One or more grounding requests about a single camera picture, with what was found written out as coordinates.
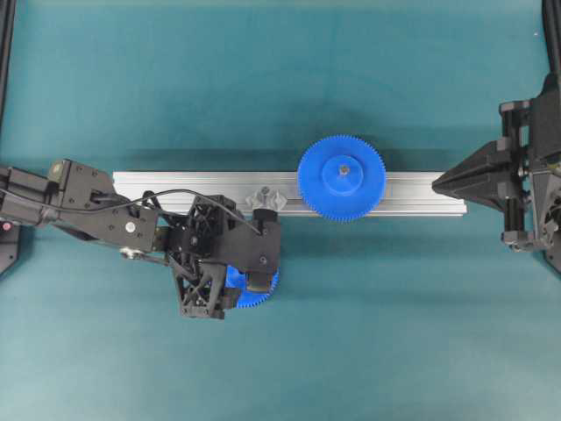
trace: teal mat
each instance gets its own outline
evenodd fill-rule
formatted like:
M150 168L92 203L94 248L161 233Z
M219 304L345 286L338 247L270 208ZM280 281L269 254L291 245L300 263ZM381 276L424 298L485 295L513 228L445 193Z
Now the teal mat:
M293 170L351 133L444 170L547 72L540 2L29 1L4 164ZM169 271L51 228L0 279L2 420L555 420L561 283L501 215L284 219L279 288L181 318Z

